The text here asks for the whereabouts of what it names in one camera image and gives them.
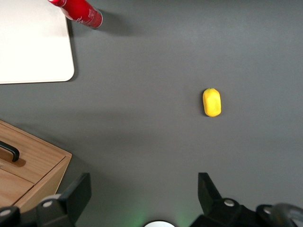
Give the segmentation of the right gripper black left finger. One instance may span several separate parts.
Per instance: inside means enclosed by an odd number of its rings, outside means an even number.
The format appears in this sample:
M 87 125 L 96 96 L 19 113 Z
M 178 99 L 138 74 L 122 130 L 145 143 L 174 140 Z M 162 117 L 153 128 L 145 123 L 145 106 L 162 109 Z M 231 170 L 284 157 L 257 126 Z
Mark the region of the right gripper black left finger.
M 90 173 L 82 173 L 64 192 L 48 196 L 37 205 L 37 225 L 74 227 L 90 198 Z

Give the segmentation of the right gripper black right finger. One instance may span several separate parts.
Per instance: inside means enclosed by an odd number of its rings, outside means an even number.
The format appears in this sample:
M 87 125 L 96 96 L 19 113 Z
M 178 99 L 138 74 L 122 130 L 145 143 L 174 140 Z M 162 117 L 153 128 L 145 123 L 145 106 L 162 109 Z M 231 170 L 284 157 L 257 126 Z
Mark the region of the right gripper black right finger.
M 223 198 L 208 173 L 198 174 L 198 200 L 203 210 L 192 227 L 256 227 L 256 213 L 237 201 Z

